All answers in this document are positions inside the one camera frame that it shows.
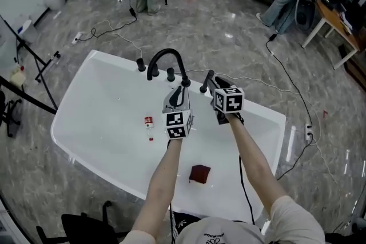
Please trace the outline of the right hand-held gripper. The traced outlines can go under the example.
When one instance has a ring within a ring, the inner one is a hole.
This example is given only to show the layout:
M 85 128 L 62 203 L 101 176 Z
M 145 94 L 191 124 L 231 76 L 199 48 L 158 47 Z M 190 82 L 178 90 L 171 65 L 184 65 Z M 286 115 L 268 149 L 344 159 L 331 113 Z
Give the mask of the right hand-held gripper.
M 219 125 L 229 123 L 227 114 L 233 114 L 241 123 L 244 119 L 240 112 L 244 109 L 244 91 L 225 78 L 215 75 L 210 80 L 210 93 L 213 97 L 211 105 L 216 113 Z

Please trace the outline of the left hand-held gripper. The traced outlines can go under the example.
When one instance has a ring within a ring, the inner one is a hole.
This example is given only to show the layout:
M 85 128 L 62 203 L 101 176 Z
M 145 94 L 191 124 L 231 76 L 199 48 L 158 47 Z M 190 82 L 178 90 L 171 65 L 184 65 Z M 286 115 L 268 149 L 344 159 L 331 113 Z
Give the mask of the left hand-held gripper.
M 187 87 L 174 88 L 164 99 L 162 115 L 165 132 L 170 140 L 188 137 L 193 126 L 193 112 L 190 108 Z

